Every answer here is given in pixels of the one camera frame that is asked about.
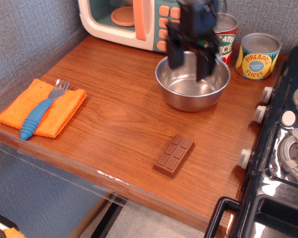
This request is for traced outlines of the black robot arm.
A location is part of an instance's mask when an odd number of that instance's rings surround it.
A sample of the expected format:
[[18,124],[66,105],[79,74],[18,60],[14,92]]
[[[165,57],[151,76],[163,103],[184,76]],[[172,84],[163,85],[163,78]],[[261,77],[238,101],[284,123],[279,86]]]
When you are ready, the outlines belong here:
[[217,0],[179,0],[180,22],[167,23],[166,48],[171,69],[184,64],[184,52],[196,55],[196,79],[213,73],[219,37],[214,32],[217,24],[219,2]]

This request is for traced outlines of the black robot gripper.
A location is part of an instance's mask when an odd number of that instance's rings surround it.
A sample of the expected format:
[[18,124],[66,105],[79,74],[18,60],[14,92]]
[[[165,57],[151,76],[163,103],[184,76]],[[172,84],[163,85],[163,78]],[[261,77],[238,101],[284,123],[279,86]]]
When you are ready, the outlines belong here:
[[184,52],[197,56],[196,76],[200,81],[213,73],[219,39],[214,32],[217,24],[217,0],[179,0],[180,20],[167,23],[167,56],[171,69],[184,63]]

